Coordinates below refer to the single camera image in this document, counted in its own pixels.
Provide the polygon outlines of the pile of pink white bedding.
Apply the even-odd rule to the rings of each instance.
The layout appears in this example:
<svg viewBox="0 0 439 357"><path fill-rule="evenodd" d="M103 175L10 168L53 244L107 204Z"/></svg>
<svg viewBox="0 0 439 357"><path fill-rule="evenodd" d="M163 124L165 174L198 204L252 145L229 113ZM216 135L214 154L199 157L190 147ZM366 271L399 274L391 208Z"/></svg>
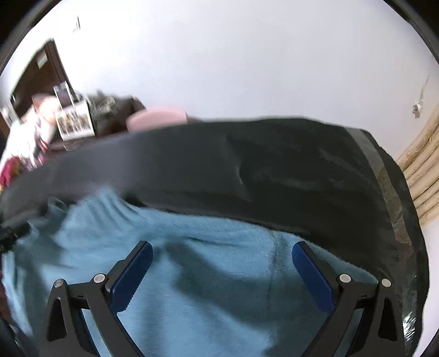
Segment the pile of pink white bedding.
<svg viewBox="0 0 439 357"><path fill-rule="evenodd" d="M57 131L56 113L60 110L57 97L36 94L27 112L11 125L1 155L2 190L22 173L42 164L48 144Z"/></svg>

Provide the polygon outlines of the dark wooden headboard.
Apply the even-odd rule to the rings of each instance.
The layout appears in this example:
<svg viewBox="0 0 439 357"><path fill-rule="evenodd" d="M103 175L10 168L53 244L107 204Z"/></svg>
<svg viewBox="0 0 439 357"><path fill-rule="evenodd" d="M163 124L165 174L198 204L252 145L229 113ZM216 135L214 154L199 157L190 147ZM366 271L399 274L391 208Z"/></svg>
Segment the dark wooden headboard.
<svg viewBox="0 0 439 357"><path fill-rule="evenodd" d="M71 85L54 40L45 42L27 64L10 96L18 117L32 105L36 94L54 95L54 86L66 82Z"/></svg>

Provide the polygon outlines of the pink pillow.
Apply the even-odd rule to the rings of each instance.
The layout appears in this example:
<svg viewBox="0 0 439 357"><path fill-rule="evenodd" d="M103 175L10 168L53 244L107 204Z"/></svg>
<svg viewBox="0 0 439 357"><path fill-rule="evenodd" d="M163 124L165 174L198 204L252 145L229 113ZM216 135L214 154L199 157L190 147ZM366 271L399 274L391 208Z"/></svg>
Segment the pink pillow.
<svg viewBox="0 0 439 357"><path fill-rule="evenodd" d="M128 132L150 131L168 126L187 124L187 113L166 107L146 108L130 115L126 119Z"/></svg>

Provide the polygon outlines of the beige curtain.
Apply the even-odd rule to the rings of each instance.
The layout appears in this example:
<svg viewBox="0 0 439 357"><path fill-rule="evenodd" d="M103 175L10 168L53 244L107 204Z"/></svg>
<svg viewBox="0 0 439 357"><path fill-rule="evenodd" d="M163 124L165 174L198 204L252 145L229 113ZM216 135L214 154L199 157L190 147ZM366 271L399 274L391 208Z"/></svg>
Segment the beige curtain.
<svg viewBox="0 0 439 357"><path fill-rule="evenodd" d="M438 219L439 127L435 106L419 135L397 159L422 227Z"/></svg>

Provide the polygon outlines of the white tablet device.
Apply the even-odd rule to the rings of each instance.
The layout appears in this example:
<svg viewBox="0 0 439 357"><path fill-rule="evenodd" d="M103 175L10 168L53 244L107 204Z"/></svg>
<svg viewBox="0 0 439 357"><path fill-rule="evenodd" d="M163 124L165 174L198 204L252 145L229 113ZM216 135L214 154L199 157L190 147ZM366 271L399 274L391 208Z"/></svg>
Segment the white tablet device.
<svg viewBox="0 0 439 357"><path fill-rule="evenodd" d="M53 90L62 108L73 106L73 97L66 81L60 83L59 85L55 85Z"/></svg>

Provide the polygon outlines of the teal knit sweater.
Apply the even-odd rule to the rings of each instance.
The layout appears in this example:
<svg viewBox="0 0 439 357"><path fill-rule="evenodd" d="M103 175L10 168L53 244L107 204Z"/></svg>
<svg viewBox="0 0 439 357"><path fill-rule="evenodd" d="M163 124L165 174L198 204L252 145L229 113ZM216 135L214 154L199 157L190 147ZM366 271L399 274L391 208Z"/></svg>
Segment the teal knit sweater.
<svg viewBox="0 0 439 357"><path fill-rule="evenodd" d="M54 281L87 282L141 240L153 263L119 317L145 356L300 356L326 320L292 263L296 235L140 208L102 190L74 205L50 199L2 258L30 355Z"/></svg>

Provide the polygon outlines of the photo collage frame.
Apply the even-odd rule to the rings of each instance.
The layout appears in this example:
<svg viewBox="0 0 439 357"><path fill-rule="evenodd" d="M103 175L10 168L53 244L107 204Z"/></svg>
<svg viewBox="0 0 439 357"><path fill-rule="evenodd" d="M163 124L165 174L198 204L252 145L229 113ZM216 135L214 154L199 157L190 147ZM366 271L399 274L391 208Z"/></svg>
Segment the photo collage frame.
<svg viewBox="0 0 439 357"><path fill-rule="evenodd" d="M75 103L73 106L57 111L55 118L60 137L64 141L95 136L89 106L86 101Z"/></svg>

